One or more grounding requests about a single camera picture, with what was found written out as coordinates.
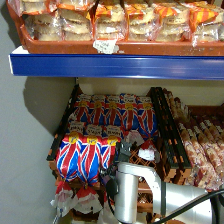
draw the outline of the shelf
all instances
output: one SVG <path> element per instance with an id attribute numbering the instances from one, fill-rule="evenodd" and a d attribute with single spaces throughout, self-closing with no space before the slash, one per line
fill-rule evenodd
<path id="1" fill-rule="evenodd" d="M 29 54 L 19 47 L 9 62 L 15 76 L 224 80 L 224 56 Z"/>

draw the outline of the sticker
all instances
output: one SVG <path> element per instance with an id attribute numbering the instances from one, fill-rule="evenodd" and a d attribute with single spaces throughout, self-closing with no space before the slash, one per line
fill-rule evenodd
<path id="1" fill-rule="evenodd" d="M 87 142 L 90 145 L 96 145 L 96 143 L 98 142 L 98 140 L 97 140 L 97 137 L 96 136 L 90 135 L 90 136 L 87 137 Z"/>
<path id="2" fill-rule="evenodd" d="M 184 127 L 184 125 L 182 123 L 179 123 L 179 129 L 182 130 L 186 130 L 186 128 Z"/>
<path id="3" fill-rule="evenodd" d="M 109 145 L 116 146 L 117 138 L 115 136 L 109 136 L 107 141 Z"/>
<path id="4" fill-rule="evenodd" d="M 121 137 L 121 129 L 120 129 L 120 127 L 108 125 L 107 129 L 106 129 L 106 134 L 107 134 L 107 136 Z"/>
<path id="5" fill-rule="evenodd" d="M 88 135 L 101 136 L 102 135 L 102 128 L 101 128 L 101 126 L 89 124 L 87 126 L 86 132 L 87 132 Z"/>
<path id="6" fill-rule="evenodd" d="M 211 127 L 211 126 L 212 126 L 212 124 L 211 124 L 211 122 L 210 122 L 209 120 L 204 120 L 204 122 L 205 122 L 205 124 L 206 124 L 208 127 Z"/>
<path id="7" fill-rule="evenodd" d="M 72 133 L 69 135 L 68 141 L 69 141 L 71 144 L 75 144 L 78 140 L 79 140 L 79 134 L 78 134 L 77 132 L 72 132 Z"/>
<path id="8" fill-rule="evenodd" d="M 223 132 L 222 128 L 220 126 L 216 126 L 219 133 Z"/>
<path id="9" fill-rule="evenodd" d="M 205 126 L 205 124 L 203 122 L 200 123 L 200 127 L 201 127 L 202 130 L 206 129 L 206 126 Z"/>
<path id="10" fill-rule="evenodd" d="M 95 40 L 93 47 L 104 54 L 112 54 L 116 42 L 117 40 Z"/>
<path id="11" fill-rule="evenodd" d="M 133 110 L 134 106 L 131 103 L 125 103 L 125 109 L 126 110 Z"/>
<path id="12" fill-rule="evenodd" d="M 191 129 L 187 129 L 188 134 L 190 135 L 190 137 L 194 137 L 194 133 Z"/>
<path id="13" fill-rule="evenodd" d="M 197 126 L 194 126 L 194 131 L 196 132 L 196 134 L 200 134 L 201 131 L 199 130 L 199 128 Z"/>

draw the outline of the union jack packaging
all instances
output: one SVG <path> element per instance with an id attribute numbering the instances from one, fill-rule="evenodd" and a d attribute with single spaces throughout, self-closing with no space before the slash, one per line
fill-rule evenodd
<path id="1" fill-rule="evenodd" d="M 121 104 L 119 96 L 106 96 L 104 115 L 105 125 L 121 126 Z"/>
<path id="2" fill-rule="evenodd" d="M 144 139 L 158 135 L 155 110 L 150 97 L 137 97 L 139 133 Z"/>
<path id="3" fill-rule="evenodd" d="M 74 116 L 76 121 L 88 122 L 89 120 L 89 105 L 91 96 L 80 94 L 74 105 Z"/>
<path id="4" fill-rule="evenodd" d="M 120 94 L 122 127 L 124 130 L 138 129 L 138 107 L 134 94 Z"/>
<path id="5" fill-rule="evenodd" d="M 115 156 L 116 143 L 120 142 L 123 136 L 121 127 L 104 126 L 101 144 L 101 166 L 107 169 Z"/>
<path id="6" fill-rule="evenodd" d="M 78 176 L 83 184 L 94 185 L 98 181 L 102 127 L 89 124 L 82 140 L 78 162 Z"/>
<path id="7" fill-rule="evenodd" d="M 105 96 L 93 95 L 89 105 L 89 123 L 104 125 Z"/>
<path id="8" fill-rule="evenodd" d="M 62 177 L 62 181 L 59 182 L 55 200 L 52 200 L 51 205 L 57 208 L 58 216 L 65 216 L 71 209 L 73 192 L 68 183 L 78 176 L 78 160 L 83 130 L 76 128 L 75 122 L 71 123 L 71 132 L 65 134 L 56 158 L 57 169 Z"/>

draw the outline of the packaged cake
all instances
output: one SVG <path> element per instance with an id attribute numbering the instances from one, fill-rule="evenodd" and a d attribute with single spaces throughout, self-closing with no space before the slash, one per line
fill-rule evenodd
<path id="1" fill-rule="evenodd" d="M 119 0 L 100 0 L 95 14 L 95 39 L 123 40 L 127 21 Z"/>
<path id="2" fill-rule="evenodd" d="M 128 17 L 128 40 L 152 40 L 158 27 L 154 9 L 144 0 L 126 0 L 124 5 Z"/>

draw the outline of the food package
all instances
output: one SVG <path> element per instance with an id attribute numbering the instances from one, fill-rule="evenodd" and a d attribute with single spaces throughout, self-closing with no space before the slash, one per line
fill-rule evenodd
<path id="1" fill-rule="evenodd" d="M 90 100 L 91 96 L 86 94 L 80 94 L 77 97 L 74 105 L 74 112 L 72 113 L 72 117 L 74 117 L 74 120 L 86 123 L 89 121 Z"/>
<path id="2" fill-rule="evenodd" d="M 51 205 L 57 208 L 58 217 L 65 216 L 72 208 L 73 191 L 69 182 L 78 176 L 79 154 L 83 139 L 83 130 L 76 128 L 74 121 L 70 121 L 69 126 L 73 128 L 65 134 L 60 144 L 56 157 L 57 169 L 62 178 L 56 190 L 55 200 Z"/>
<path id="3" fill-rule="evenodd" d="M 155 41 L 173 42 L 190 38 L 189 9 L 176 2 L 154 1 L 152 7 L 159 16 L 160 28 Z"/>
<path id="4" fill-rule="evenodd" d="M 98 181 L 102 127 L 88 124 L 84 131 L 78 162 L 78 176 L 83 184 L 90 186 Z"/>
<path id="5" fill-rule="evenodd" d="M 89 123 L 104 125 L 105 95 L 93 95 L 89 105 Z"/>
<path id="6" fill-rule="evenodd" d="M 60 10 L 65 41 L 92 39 L 92 23 L 88 11 Z"/>
<path id="7" fill-rule="evenodd" d="M 128 40 L 148 41 L 154 39 L 158 20 L 154 9 L 144 0 L 125 0 L 128 16 Z"/>
<path id="8" fill-rule="evenodd" d="M 9 0 L 8 3 L 18 16 L 46 14 L 57 9 L 56 0 Z"/>
<path id="9" fill-rule="evenodd" d="M 224 21 L 224 10 L 206 1 L 181 3 L 190 9 L 190 26 L 193 32 L 192 43 L 219 40 L 219 30 Z"/>
<path id="10" fill-rule="evenodd" d="M 122 127 L 125 131 L 138 130 L 138 106 L 136 95 L 120 94 Z"/>
<path id="11" fill-rule="evenodd" d="M 33 17 L 34 39 L 39 41 L 61 41 L 62 30 L 58 11 Z"/>
<path id="12" fill-rule="evenodd" d="M 155 110 L 150 97 L 137 97 L 139 133 L 144 139 L 158 136 Z"/>
<path id="13" fill-rule="evenodd" d="M 121 127 L 107 125 L 103 128 L 103 138 L 101 144 L 101 166 L 107 169 L 115 156 L 116 143 L 123 138 Z"/>
<path id="14" fill-rule="evenodd" d="M 100 0 L 95 14 L 96 40 L 124 40 L 127 20 L 119 0 Z"/>
<path id="15" fill-rule="evenodd" d="M 104 124 L 121 126 L 120 96 L 107 95 L 105 100 Z"/>
<path id="16" fill-rule="evenodd" d="M 78 10 L 78 11 L 88 11 L 95 4 L 95 0 L 58 0 L 58 8 Z"/>

